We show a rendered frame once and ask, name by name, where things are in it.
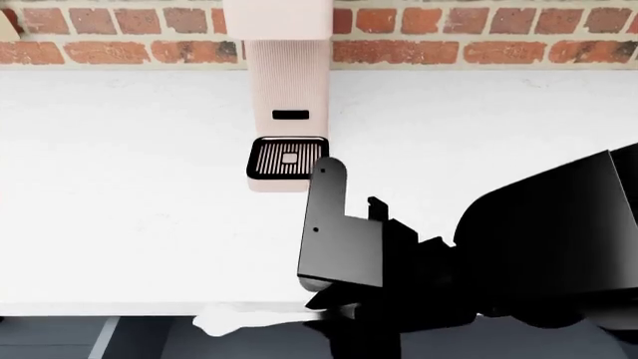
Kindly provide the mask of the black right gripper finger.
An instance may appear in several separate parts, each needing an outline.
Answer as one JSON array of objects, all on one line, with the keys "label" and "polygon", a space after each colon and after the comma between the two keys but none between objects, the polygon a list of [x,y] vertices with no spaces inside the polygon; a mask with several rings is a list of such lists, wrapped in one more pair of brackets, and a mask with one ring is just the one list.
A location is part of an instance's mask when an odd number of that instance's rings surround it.
[{"label": "black right gripper finger", "polygon": [[327,338],[332,359],[402,359],[401,335],[354,319],[304,322]]},{"label": "black right gripper finger", "polygon": [[305,307],[318,311],[321,319],[354,319],[361,296],[356,286],[331,285],[317,292]]}]

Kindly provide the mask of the black slatted drip tray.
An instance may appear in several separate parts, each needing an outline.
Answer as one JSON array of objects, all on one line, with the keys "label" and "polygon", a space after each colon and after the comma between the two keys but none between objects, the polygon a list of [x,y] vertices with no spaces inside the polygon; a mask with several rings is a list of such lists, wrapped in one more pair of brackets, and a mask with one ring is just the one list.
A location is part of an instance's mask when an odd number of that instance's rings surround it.
[{"label": "black slatted drip tray", "polygon": [[323,137],[261,137],[252,144],[246,175],[253,180],[309,180],[316,161],[329,157]]}]

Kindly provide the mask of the dark grey cabinet front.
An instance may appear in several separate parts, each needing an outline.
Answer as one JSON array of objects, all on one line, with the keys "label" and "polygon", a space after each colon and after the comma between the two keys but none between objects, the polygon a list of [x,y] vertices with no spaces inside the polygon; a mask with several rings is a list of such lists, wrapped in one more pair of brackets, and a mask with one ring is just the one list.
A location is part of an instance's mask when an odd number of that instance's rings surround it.
[{"label": "dark grey cabinet front", "polygon": [[88,359],[107,318],[24,316],[0,321],[0,359]]}]

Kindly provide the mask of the white utensil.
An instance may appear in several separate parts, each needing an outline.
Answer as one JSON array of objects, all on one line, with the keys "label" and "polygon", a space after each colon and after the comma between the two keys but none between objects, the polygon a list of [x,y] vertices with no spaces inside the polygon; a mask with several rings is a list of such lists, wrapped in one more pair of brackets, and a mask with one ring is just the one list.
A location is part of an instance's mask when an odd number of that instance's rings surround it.
[{"label": "white utensil", "polygon": [[208,304],[192,324],[210,337],[222,337],[241,328],[312,321],[320,319],[322,313],[299,303],[218,303]]}]

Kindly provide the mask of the pale pink coffee machine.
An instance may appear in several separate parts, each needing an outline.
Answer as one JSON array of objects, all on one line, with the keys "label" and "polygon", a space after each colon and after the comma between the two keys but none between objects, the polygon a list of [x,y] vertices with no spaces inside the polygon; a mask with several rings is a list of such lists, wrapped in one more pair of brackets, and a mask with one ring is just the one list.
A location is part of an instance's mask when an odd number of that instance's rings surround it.
[{"label": "pale pink coffee machine", "polygon": [[[328,140],[333,0],[222,0],[227,34],[242,41],[257,138]],[[305,121],[277,121],[273,110],[308,110]],[[298,192],[309,180],[257,180],[251,190]]]}]

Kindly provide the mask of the dark grey drawer front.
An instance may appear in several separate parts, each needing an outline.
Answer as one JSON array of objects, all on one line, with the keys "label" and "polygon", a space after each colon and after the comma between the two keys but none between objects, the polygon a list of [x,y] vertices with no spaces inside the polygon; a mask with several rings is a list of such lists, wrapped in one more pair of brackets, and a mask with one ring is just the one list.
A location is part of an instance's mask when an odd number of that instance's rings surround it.
[{"label": "dark grey drawer front", "polygon": [[189,317],[123,319],[102,359],[638,359],[638,344],[589,322],[543,330],[513,319],[478,319],[403,334],[401,357],[375,354],[359,340],[332,342],[320,330],[317,323],[294,322],[210,337]]}]

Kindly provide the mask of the beige object at wall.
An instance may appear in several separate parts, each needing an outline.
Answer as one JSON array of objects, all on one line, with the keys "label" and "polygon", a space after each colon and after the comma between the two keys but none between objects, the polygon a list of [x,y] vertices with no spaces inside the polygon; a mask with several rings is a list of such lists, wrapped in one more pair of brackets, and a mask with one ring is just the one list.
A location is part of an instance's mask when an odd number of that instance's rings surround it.
[{"label": "beige object at wall", "polygon": [[19,41],[20,35],[9,17],[0,9],[0,42]]}]

